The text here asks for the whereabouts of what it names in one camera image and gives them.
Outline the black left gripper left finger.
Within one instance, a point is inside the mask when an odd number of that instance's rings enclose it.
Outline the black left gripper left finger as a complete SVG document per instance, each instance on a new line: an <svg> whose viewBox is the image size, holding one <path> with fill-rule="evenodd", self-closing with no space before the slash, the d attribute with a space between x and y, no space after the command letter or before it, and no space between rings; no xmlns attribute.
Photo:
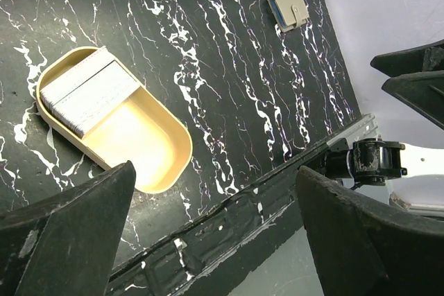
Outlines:
<svg viewBox="0 0 444 296"><path fill-rule="evenodd" d="M2 295L104 295L135 189L125 162L1 215Z"/></svg>

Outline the black right arm base motor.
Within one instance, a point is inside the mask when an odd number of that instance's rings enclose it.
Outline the black right arm base motor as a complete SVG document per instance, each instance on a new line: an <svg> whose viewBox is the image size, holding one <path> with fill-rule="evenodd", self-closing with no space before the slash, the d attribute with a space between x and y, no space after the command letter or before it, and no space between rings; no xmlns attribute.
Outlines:
<svg viewBox="0 0 444 296"><path fill-rule="evenodd" d="M330 179L352 179L353 190L363 185L384 186L387 180L407 175L401 165L406 146L397 141L362 139L350 149L334 148L325 154L323 169Z"/></svg>

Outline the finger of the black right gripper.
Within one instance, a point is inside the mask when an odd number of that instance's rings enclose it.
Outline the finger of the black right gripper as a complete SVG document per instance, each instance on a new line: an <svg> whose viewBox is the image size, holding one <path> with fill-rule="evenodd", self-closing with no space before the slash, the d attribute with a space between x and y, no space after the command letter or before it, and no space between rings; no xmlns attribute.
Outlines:
<svg viewBox="0 0 444 296"><path fill-rule="evenodd" d="M443 40L412 49L376 55L370 61L370 65L388 77L443 70Z"/></svg>
<svg viewBox="0 0 444 296"><path fill-rule="evenodd" d="M443 70L389 78L382 90L443 128Z"/></svg>

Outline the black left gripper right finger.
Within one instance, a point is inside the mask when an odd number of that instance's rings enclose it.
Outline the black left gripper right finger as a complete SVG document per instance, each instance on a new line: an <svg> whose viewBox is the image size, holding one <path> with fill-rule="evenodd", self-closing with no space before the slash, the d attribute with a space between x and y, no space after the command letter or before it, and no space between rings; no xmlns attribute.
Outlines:
<svg viewBox="0 0 444 296"><path fill-rule="evenodd" d="M442 295L443 222L303 166L296 195L324 295Z"/></svg>

